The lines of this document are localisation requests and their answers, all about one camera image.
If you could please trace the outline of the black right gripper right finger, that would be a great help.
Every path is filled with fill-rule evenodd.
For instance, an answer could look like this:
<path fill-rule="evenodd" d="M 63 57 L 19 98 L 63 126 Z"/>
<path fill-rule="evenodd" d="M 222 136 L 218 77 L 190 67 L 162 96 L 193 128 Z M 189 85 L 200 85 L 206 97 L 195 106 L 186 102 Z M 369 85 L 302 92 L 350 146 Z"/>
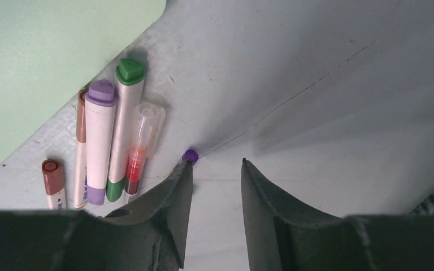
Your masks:
<path fill-rule="evenodd" d="M 434 270 L 434 215 L 339 218 L 241 168 L 251 270 Z"/>

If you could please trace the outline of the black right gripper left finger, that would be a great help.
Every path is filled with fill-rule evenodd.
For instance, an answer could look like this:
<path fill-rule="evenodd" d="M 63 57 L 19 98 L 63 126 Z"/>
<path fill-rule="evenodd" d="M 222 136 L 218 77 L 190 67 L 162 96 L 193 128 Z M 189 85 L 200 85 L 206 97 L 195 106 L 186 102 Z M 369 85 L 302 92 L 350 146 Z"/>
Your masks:
<path fill-rule="evenodd" d="M 85 211 L 0 211 L 0 270 L 178 270 L 184 266 L 191 162 L 136 200 Z"/>

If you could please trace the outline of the green capped white marker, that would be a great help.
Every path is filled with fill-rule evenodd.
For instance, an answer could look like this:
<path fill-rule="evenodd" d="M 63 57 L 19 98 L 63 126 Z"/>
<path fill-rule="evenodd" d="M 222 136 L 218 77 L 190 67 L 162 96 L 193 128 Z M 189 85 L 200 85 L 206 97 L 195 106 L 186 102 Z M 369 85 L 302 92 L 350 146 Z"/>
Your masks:
<path fill-rule="evenodd" d="M 193 149 L 186 150 L 181 157 L 182 162 L 190 161 L 192 165 L 195 165 L 198 159 L 199 159 L 199 154 Z"/>

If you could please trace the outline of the clear red ink pen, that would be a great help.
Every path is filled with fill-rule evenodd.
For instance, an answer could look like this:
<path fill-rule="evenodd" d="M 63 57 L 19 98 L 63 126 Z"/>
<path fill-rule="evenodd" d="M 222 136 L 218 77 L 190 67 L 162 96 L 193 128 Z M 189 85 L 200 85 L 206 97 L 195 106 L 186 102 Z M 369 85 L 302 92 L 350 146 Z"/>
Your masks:
<path fill-rule="evenodd" d="M 137 125 L 133 129 L 128 152 L 124 203 L 137 198 L 138 187 L 145 162 L 152 159 L 166 117 L 164 108 L 152 103 L 142 103 L 136 107 L 134 116 Z"/>

